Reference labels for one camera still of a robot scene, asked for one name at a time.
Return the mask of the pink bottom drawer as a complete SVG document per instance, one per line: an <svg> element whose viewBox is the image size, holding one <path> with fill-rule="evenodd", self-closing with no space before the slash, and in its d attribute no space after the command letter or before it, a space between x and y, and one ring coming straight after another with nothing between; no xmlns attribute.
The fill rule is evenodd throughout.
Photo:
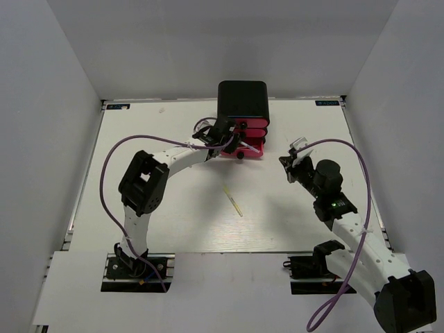
<svg viewBox="0 0 444 333"><path fill-rule="evenodd" d="M245 158L252 158L252 159L257 159L263 156L264 154L264 143L265 143L265 138L245 138L244 140L245 143L250 144L251 146L254 146L255 148L260 150L260 153L255 153L253 151L251 151L250 149L239 145L236 149L235 152L228 154L225 152L222 152L222 156L225 157L233 157L233 158L237 158L239 160L245 159Z"/></svg>

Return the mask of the pink drawer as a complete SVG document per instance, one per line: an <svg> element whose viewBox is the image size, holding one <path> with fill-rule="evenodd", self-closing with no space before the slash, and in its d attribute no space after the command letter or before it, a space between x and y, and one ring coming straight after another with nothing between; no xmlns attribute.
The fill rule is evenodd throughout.
<svg viewBox="0 0 444 333"><path fill-rule="evenodd" d="M267 128L269 125L269 120L267 118L241 117L234 118L234 120L240 129Z"/></svg>
<svg viewBox="0 0 444 333"><path fill-rule="evenodd" d="M245 138L262 138L268 133L266 128L246 128L239 129L240 133L243 133Z"/></svg>
<svg viewBox="0 0 444 333"><path fill-rule="evenodd" d="M255 148L260 150L260 153L255 153L253 151L251 151L250 149L239 145L236 149L235 152L228 154L225 152L222 152L222 156L225 157L233 157L233 158L237 158L239 160L245 159L245 158L252 158L252 159L257 159L263 156L264 154L264 143L265 143L265 138L245 138L244 140L245 143L250 144L251 146L254 146Z"/></svg>

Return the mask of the blue thin pen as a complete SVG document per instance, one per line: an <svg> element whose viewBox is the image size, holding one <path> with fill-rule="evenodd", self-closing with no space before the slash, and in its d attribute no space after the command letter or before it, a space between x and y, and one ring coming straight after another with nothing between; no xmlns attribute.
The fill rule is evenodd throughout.
<svg viewBox="0 0 444 333"><path fill-rule="evenodd" d="M253 152L255 152L255 153L260 153L260 150L259 150L259 149L255 148L254 146L251 146L250 144L247 144L247 143L245 143L245 142L243 142L243 141L240 141L239 143L240 143L242 146L244 146L244 147L250 149L251 151L253 151Z"/></svg>

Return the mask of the pink top drawer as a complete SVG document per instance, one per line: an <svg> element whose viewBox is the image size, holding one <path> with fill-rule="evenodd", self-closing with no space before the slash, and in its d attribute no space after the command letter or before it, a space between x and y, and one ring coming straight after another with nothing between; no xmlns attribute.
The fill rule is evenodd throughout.
<svg viewBox="0 0 444 333"><path fill-rule="evenodd" d="M234 120L240 129L267 128L269 125L269 120L267 118L241 117L234 118Z"/></svg>

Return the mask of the yellow thin pen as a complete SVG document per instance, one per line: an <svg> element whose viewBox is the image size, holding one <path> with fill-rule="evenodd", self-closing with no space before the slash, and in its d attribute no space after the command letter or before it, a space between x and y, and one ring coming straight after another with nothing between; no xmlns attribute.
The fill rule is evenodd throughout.
<svg viewBox="0 0 444 333"><path fill-rule="evenodd" d="M237 214L240 217L242 217L243 213L242 213L240 207L238 206L238 204L236 203L236 201L234 200L234 198L232 197L232 194L230 193L229 189L226 186L224 186L223 190L224 190L225 195L228 197L228 200L231 202L233 208L236 210Z"/></svg>

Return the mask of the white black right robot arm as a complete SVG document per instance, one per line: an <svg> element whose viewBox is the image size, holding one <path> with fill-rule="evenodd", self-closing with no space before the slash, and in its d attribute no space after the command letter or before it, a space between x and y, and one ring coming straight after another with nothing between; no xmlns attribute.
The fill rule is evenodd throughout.
<svg viewBox="0 0 444 333"><path fill-rule="evenodd" d="M318 219L336 235L314 247L311 257L291 257L294 279L336 276L348 282L373 308L385 332L412 332L436 318L434 280L396 257L384 241L365 229L357 208L342 192L340 166L331 160L313 164L309 155L280 157L290 183L314 197Z"/></svg>

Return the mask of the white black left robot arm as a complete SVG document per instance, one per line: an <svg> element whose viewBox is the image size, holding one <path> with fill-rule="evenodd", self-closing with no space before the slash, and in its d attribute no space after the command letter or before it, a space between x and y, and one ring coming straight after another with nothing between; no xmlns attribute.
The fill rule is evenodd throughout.
<svg viewBox="0 0 444 333"><path fill-rule="evenodd" d="M158 153L141 150L133 156L118 186L126 233L114 247L130 276L138 277L146 270L148 224L160 206L168 179L222 152L233 152L241 141L236 127L234 119L220 116L214 124L201 126L187 142L175 143L173 148Z"/></svg>

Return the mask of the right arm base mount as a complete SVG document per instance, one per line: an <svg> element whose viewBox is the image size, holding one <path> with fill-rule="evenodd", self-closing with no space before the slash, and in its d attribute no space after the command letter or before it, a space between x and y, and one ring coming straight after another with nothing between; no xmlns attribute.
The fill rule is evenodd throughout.
<svg viewBox="0 0 444 333"><path fill-rule="evenodd" d="M289 273L291 294L335 295L341 288L343 280L337 275L322 270L313 263L311 255L290 256L282 263Z"/></svg>

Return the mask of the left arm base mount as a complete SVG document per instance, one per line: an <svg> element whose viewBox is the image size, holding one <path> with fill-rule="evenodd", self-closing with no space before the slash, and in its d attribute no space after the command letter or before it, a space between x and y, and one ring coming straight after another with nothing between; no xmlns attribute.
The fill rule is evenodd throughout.
<svg viewBox="0 0 444 333"><path fill-rule="evenodd" d="M115 254L108 254L105 261L101 292L110 293L164 293L168 291L173 281L175 255L152 254L148 261L154 265L162 278L165 289L154 270L142 263L131 270L117 258Z"/></svg>

